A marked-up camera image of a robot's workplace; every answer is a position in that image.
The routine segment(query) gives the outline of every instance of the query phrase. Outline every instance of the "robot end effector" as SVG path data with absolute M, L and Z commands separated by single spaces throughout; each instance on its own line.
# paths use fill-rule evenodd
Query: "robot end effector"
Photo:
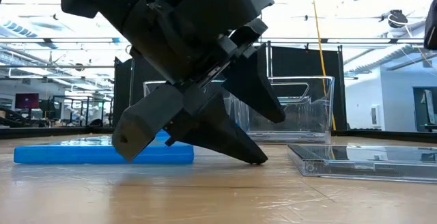
M 70 14 L 93 18 L 100 12 L 167 79 L 166 87 L 124 111 L 113 135 L 116 150 L 131 160 L 163 128 L 171 135 L 167 145 L 182 141 L 263 163 L 266 156 L 229 119 L 220 94 L 199 90 L 222 73 L 223 87 L 234 96 L 274 122 L 285 119 L 265 75 L 266 61 L 256 58 L 265 49 L 252 45 L 267 30 L 257 17 L 273 3 L 61 0 L 62 10 Z M 154 112 L 158 107 L 162 113 Z

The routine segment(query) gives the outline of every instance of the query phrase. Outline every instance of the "yellow cable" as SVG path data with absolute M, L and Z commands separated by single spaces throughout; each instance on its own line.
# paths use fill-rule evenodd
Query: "yellow cable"
M 322 65 L 323 76 L 326 76 L 325 61 L 323 60 L 322 40 L 320 38 L 319 20 L 317 17 L 317 9 L 315 8 L 315 0 L 313 0 L 313 7 L 314 7 L 314 17 L 315 17 L 315 28 L 317 29 L 317 38 L 318 38 L 318 43 L 319 43 L 320 64 Z M 326 94 L 325 82 L 323 82 L 323 86 L 324 86 L 324 91 Z M 334 114 L 333 114 L 333 130 L 336 130 L 336 129 L 337 129 L 337 126 L 335 125 L 335 118 L 334 118 Z

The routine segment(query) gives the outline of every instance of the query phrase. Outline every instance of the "desk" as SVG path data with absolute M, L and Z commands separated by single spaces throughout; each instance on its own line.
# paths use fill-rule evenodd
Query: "desk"
M 12 162 L 17 145 L 67 138 L 0 140 L 2 223 L 409 224 L 437 219 L 435 184 L 304 178 L 284 145 L 263 145 L 269 161 L 262 166 L 202 155 L 194 165 L 171 167 Z M 345 137 L 333 141 L 405 144 Z

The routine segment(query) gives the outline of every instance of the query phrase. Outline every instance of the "blue plastic container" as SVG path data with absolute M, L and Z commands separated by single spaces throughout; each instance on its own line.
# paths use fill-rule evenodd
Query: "blue plastic container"
M 133 164 L 183 165 L 194 160 L 192 145 L 174 143 L 168 147 L 166 132 L 159 132 L 133 161 Z M 56 143 L 15 148 L 14 162 L 21 164 L 125 164 L 111 145 L 111 137 L 88 137 Z

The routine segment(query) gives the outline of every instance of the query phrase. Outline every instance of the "computer screen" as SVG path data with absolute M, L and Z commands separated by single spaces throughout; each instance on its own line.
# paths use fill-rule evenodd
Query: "computer screen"
M 15 94 L 15 109 L 37 109 L 39 94 Z

